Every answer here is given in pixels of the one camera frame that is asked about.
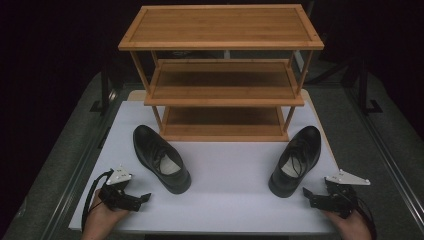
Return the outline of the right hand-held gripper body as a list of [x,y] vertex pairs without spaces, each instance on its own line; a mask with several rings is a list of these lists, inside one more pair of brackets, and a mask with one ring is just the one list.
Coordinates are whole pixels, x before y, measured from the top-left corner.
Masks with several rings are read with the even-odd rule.
[[346,219],[354,209],[359,207],[359,198],[353,186],[369,186],[371,182],[340,169],[331,176],[324,177],[327,195],[309,192],[309,203],[312,208],[335,212]]

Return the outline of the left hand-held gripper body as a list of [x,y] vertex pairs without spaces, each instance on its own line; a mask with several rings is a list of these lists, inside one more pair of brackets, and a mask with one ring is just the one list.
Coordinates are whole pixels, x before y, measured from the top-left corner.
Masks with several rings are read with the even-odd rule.
[[110,209],[138,211],[142,199],[125,193],[125,188],[131,179],[132,175],[122,166],[112,169],[100,189],[99,198]]

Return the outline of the black leather lace-up shoe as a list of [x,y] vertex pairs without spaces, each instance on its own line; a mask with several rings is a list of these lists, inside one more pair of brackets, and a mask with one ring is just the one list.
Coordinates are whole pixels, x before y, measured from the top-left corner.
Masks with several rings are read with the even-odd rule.
[[315,126],[301,129],[280,156],[268,181],[270,191],[280,198],[290,197],[317,164],[320,154],[320,131]]
[[191,185],[191,176],[178,153],[158,133],[146,125],[133,131],[133,145],[140,163],[173,194],[182,194]]

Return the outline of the wooden three-tier shoe rack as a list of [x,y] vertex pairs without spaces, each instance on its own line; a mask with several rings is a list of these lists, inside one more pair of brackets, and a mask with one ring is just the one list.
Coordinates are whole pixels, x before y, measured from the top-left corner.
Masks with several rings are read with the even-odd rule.
[[[299,4],[144,6],[118,47],[141,51],[256,50],[307,54],[324,46]],[[141,81],[168,141],[286,141],[308,71],[283,59],[153,59]]]

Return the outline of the person's right hand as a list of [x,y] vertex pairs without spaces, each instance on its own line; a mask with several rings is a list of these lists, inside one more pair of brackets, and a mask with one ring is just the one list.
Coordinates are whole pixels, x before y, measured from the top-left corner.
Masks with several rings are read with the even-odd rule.
[[346,219],[333,212],[323,211],[323,214],[336,227],[343,240],[372,240],[366,221],[357,211],[353,211]]

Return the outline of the black metal stand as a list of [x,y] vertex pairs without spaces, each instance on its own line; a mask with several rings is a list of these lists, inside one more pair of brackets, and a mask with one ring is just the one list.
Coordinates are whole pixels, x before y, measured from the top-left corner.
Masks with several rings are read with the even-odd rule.
[[103,116],[109,110],[111,102],[113,101],[114,87],[113,68],[111,62],[104,65],[100,72],[100,87],[101,98],[92,104],[90,111],[98,112],[101,116]]
[[359,90],[358,90],[358,104],[361,112],[364,115],[370,113],[382,113],[383,110],[376,100],[367,100],[368,90],[368,71],[364,59],[359,60]]

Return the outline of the person's left hand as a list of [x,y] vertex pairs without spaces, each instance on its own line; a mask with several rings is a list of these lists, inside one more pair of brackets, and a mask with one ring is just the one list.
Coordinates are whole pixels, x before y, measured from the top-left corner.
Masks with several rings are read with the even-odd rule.
[[99,189],[95,191],[81,240],[106,240],[114,227],[129,214],[128,210],[109,209],[98,197],[99,192]]

